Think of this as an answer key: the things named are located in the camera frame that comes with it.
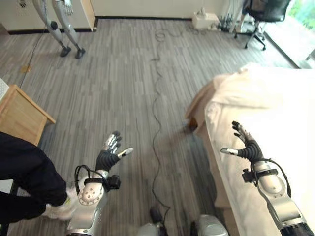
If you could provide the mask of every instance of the person's leg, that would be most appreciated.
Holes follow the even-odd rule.
[[[236,32],[242,32],[242,27],[244,23],[245,16],[248,13],[249,7],[252,4],[251,0],[245,0],[243,3],[242,15],[239,25],[235,28]]]
[[[66,182],[56,172],[45,153],[25,140],[2,132],[0,132],[0,179],[13,179],[32,196],[16,198],[13,195],[2,195],[10,204],[4,206],[6,202],[0,201],[0,207],[13,209],[11,220],[37,217],[43,213],[43,206],[46,204],[43,215],[54,219],[68,220],[75,211],[78,202],[75,190],[66,190]],[[15,201],[19,205],[29,204],[29,206],[16,208]]]
[[[0,192],[0,224],[36,218],[45,210],[46,204],[39,203],[35,198]]]
[[[0,132],[0,179],[13,179],[41,203],[62,205],[66,182],[51,160],[35,145]]]

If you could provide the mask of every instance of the white bed sheet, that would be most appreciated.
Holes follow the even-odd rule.
[[[234,135],[236,120],[253,135],[265,158],[288,176],[292,198],[315,231],[315,71],[245,66],[214,81],[216,93],[205,109],[208,134],[241,236],[280,236],[253,184],[244,183],[249,161],[220,153],[243,148]]]

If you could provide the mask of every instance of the baseboard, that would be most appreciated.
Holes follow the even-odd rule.
[[[90,28],[78,28],[75,29],[77,32],[92,32]],[[10,30],[8,31],[10,35],[15,34],[32,34],[32,33],[49,33],[47,29],[22,29],[22,30]]]
[[[191,18],[180,17],[151,17],[151,16],[96,16],[97,19],[130,19],[130,20],[169,20],[191,21]]]
[[[191,21],[191,18],[179,18],[179,17],[149,17],[149,16],[96,16],[93,26],[93,31],[90,28],[78,28],[76,32],[96,32],[99,19],[129,19],[129,20],[164,20],[164,21]],[[15,34],[32,34],[32,33],[49,33],[47,29],[21,29],[21,30],[9,30],[10,35]]]

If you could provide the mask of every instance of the floor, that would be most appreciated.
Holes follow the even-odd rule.
[[[315,30],[288,15],[283,22],[267,24],[266,32],[299,67],[315,68],[314,59],[306,60],[315,49]]]
[[[27,65],[39,34],[0,35],[0,77],[8,84],[22,84],[22,90],[57,120],[46,127],[39,146],[66,181],[73,181],[77,165],[95,165],[102,143],[113,130],[120,130],[122,147],[134,147],[132,157],[111,172],[120,175],[122,186],[109,193],[98,235],[136,235],[137,228],[150,221],[149,209],[156,204],[151,193],[158,168],[152,150],[158,130],[152,115],[158,78],[151,61],[157,56],[156,30],[167,29],[165,42],[158,47],[161,61],[157,65],[163,78],[157,84],[161,97],[155,107],[162,125],[156,140],[161,159],[156,192],[172,207],[166,219],[172,236],[189,235],[189,223],[199,214],[217,213],[206,151],[201,140],[185,129],[184,114],[194,95],[213,76],[235,72],[249,62],[291,67],[270,44],[262,52],[253,41],[244,50],[246,37],[201,34],[192,31],[190,24],[99,20],[97,32],[79,34],[80,45],[87,51],[80,60],[74,58],[74,50],[60,58],[57,42],[44,34],[24,80],[20,68]],[[179,37],[170,35],[180,32]],[[39,217],[11,224],[8,235],[56,236],[65,229],[66,222]]]

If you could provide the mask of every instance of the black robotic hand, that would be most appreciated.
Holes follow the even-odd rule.
[[[263,158],[261,149],[255,139],[247,132],[243,126],[236,122],[232,122],[232,128],[235,129],[238,133],[234,133],[235,136],[239,137],[245,144],[245,148],[241,150],[222,148],[221,152],[225,154],[231,154],[235,156],[240,156],[248,159],[250,162],[256,162],[259,159]]]
[[[118,148],[120,147],[120,141],[122,140],[120,133],[114,131],[109,138],[106,140],[103,150],[100,151],[97,160],[95,170],[105,170],[110,171],[110,169],[120,161],[120,159],[126,155],[132,153],[133,148],[129,147],[123,152],[116,154]]]

